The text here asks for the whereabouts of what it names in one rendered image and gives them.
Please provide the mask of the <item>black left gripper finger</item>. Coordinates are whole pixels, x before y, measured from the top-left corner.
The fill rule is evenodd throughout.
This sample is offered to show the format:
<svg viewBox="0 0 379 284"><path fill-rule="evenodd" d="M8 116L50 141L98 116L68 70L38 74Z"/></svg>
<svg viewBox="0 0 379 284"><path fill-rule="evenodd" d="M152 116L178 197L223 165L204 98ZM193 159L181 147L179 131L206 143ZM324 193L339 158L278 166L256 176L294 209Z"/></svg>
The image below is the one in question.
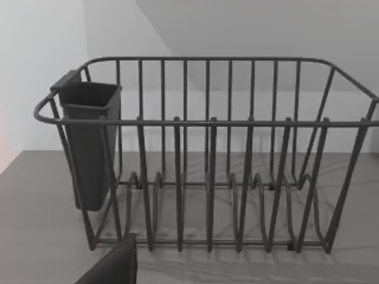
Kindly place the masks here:
<svg viewBox="0 0 379 284"><path fill-rule="evenodd" d="M128 233L121 243L87 270L74 284L136 284L137 240Z"/></svg>

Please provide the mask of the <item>dark grey cutlery holder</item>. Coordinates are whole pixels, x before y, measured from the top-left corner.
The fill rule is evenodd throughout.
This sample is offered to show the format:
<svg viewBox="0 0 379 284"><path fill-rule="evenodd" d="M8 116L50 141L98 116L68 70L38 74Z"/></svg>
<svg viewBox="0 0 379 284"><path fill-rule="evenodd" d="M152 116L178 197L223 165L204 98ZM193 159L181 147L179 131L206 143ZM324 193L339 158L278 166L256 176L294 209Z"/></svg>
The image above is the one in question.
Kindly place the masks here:
<svg viewBox="0 0 379 284"><path fill-rule="evenodd" d="M83 82L76 70L68 71L52 87L57 91L63 115L76 120L116 120L120 114L122 87L112 83ZM104 145L98 125L71 126L81 190L87 210L98 212L108 193Z"/></svg>

